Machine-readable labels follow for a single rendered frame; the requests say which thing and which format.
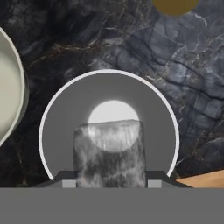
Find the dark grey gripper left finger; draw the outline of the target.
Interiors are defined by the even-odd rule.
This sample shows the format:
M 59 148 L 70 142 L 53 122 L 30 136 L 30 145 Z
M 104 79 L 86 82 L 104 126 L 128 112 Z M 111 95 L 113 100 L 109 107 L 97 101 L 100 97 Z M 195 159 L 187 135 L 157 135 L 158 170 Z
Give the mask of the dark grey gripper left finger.
M 60 171 L 53 179 L 35 185 L 35 188 L 44 188 L 44 187 L 75 188 L 76 179 L 77 179 L 76 171 Z

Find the clear glass cup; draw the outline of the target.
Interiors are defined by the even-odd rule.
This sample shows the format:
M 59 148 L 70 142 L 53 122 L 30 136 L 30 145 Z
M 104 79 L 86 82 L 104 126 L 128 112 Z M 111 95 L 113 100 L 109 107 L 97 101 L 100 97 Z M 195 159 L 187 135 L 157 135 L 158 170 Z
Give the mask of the clear glass cup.
M 86 123 L 100 103 L 129 104 L 144 124 L 147 168 L 170 175 L 179 154 L 179 126 L 170 103 L 149 81 L 113 69 L 84 73 L 67 82 L 49 101 L 42 116 L 38 147 L 45 172 L 53 179 L 74 168 L 74 130 Z

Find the light wooden board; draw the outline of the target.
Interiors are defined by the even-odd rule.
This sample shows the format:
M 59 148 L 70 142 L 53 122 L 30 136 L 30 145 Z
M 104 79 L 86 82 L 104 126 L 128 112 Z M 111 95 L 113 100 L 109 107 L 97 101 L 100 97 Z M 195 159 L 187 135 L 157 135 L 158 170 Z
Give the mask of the light wooden board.
M 194 188 L 224 188 L 224 170 L 179 178 L 178 182 Z

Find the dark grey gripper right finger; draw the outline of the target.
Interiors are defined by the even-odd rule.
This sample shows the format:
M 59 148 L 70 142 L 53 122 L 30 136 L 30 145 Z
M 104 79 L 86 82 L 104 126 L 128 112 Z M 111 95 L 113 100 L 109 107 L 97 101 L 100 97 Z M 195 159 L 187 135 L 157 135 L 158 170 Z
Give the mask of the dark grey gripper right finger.
M 189 185 L 180 183 L 168 177 L 163 171 L 146 171 L 145 185 L 147 188 L 166 188 L 166 187 L 184 187 L 189 188 Z

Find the pale grey ice bowl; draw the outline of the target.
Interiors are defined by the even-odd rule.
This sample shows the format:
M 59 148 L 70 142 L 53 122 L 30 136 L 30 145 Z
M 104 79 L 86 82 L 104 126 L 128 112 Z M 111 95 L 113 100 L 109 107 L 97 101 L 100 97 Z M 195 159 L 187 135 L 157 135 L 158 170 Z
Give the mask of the pale grey ice bowl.
M 29 84 L 13 41 L 0 27 L 0 147 L 25 115 Z

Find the translucent grey ice cube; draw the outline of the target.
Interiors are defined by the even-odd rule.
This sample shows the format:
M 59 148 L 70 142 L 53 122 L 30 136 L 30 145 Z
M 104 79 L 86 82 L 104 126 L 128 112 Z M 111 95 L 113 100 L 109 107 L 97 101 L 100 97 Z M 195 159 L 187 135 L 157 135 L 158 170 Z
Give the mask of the translucent grey ice cube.
M 145 188 L 144 124 L 82 124 L 73 135 L 73 168 L 79 188 Z

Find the round olive-brown object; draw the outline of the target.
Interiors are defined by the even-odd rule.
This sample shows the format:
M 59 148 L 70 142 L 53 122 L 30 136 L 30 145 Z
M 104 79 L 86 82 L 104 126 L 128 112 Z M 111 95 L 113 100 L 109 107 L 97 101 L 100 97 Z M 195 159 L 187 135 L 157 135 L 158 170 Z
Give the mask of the round olive-brown object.
M 165 15 L 179 16 L 193 10 L 200 0 L 152 0 L 152 2 Z

